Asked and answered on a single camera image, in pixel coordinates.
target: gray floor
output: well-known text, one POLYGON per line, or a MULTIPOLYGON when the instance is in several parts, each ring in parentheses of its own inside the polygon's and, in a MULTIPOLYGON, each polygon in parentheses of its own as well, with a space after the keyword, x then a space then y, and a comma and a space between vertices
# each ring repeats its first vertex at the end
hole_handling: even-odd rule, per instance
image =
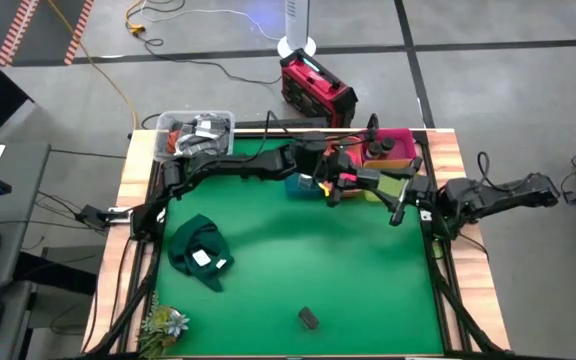
MULTIPOLYGON (((122 27, 128 0, 97 0, 84 35, 92 55, 138 55, 144 50, 122 27)), ((282 1, 188 0, 188 9, 251 12, 271 35, 281 33, 282 1)), ((405 1, 417 44, 576 39, 572 0, 405 1)), ((401 44, 390 0, 313 1, 311 34, 321 45, 401 44)), ((189 14, 148 26, 164 52, 272 48, 245 18, 189 14)), ((418 54, 438 127, 456 128, 468 174, 478 177, 478 151, 492 160, 491 177, 506 181, 528 172, 556 184, 576 152, 576 48, 418 54)), ((406 55, 329 55, 318 60, 357 90, 355 121, 379 114, 383 126, 420 127, 421 116, 406 55)), ((219 61, 232 73, 273 80, 278 59, 219 61)), ((163 62, 104 65, 130 95, 141 117, 163 110, 227 109, 238 121, 260 120, 266 110, 296 116, 279 86, 227 80, 218 69, 163 62)), ((67 150, 123 154, 130 115, 112 88, 87 65, 7 68, 5 72, 41 108, 11 124, 0 140, 47 140, 67 150)), ((80 205, 111 205, 122 163, 52 154, 42 188, 80 205)), ((37 218, 56 215, 37 212, 37 218)), ((518 209, 482 221, 502 313, 513 349, 521 354, 576 358, 576 206, 518 209)), ((50 246, 102 245, 103 238, 31 227, 50 246)), ((50 333, 33 339, 37 358, 73 355, 79 337, 50 333)))

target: red portable generator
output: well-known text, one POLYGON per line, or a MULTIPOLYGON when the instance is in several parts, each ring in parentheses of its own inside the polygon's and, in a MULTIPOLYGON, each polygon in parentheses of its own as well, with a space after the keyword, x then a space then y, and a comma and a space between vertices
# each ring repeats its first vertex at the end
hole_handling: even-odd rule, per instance
POLYGON ((357 95, 313 58, 299 49, 281 59, 286 102, 307 117, 321 116, 332 128, 350 127, 357 95))

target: yellow cable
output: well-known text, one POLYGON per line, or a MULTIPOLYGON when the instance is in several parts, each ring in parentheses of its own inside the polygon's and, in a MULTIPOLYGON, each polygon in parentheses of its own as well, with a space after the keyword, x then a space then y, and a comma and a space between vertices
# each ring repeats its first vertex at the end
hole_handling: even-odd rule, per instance
POLYGON ((141 4, 144 0, 137 0, 135 1, 132 5, 130 5, 130 7, 128 7, 128 9, 126 9, 126 12, 124 12, 124 20, 126 21, 126 24, 128 24, 128 27, 130 28, 130 33, 133 35, 137 35, 141 32, 146 31, 146 27, 141 25, 141 24, 131 24, 130 23, 130 19, 128 19, 128 13, 132 11, 132 9, 134 9, 135 7, 139 6, 139 4, 141 4))
MULTIPOLYGON (((47 0, 47 1, 48 1, 48 4, 50 4, 50 7, 55 11, 55 13, 57 13, 57 16, 59 16, 59 18, 64 23, 64 25, 66 25, 68 30, 73 35, 75 35, 75 31, 72 29, 72 26, 70 26, 70 24, 68 23, 68 20, 66 19, 64 14, 61 13, 61 11, 57 7, 57 5, 55 5, 55 3, 52 0, 47 0)), ((103 77, 105 77, 106 80, 108 80, 110 85, 112 85, 112 87, 115 88, 115 90, 117 90, 117 93, 119 93, 119 95, 121 95, 121 97, 124 99, 124 102, 126 102, 128 107, 130 108, 130 113, 132 115, 132 127, 133 127, 133 129, 137 130, 138 129, 137 119, 139 118, 139 116, 137 115, 137 111, 135 110, 135 107, 132 105, 132 101, 130 101, 128 96, 126 96, 126 94, 124 94, 123 91, 121 91, 121 89, 119 89, 119 86, 117 86, 117 84, 115 84, 115 82, 112 81, 112 79, 108 75, 106 75, 106 73, 103 72, 103 70, 101 70, 101 68, 99 68, 99 66, 97 66, 97 64, 95 64, 95 62, 90 57, 90 54, 88 54, 88 50, 86 50, 86 47, 84 46, 84 43, 81 41, 81 39, 79 39, 79 46, 81 46, 81 49, 86 54, 86 57, 88 58, 88 62, 90 62, 90 65, 92 65, 92 67, 94 67, 95 70, 97 70, 101 75, 103 75, 103 77)))

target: green mat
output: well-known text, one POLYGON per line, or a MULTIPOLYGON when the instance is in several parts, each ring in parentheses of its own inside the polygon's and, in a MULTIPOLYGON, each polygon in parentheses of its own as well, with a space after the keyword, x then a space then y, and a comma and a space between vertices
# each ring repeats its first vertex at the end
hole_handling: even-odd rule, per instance
MULTIPOLYGON (((266 148, 286 140, 269 139, 266 148)), ((261 140, 236 140, 254 154, 261 140)), ((190 318, 169 355, 441 354, 419 216, 388 225, 381 203, 363 196, 328 208, 288 198, 284 183, 215 177, 171 201, 156 289, 190 318), (235 258, 215 293, 170 266, 170 237, 203 214, 235 258), (319 318, 307 330, 297 317, 319 318)))

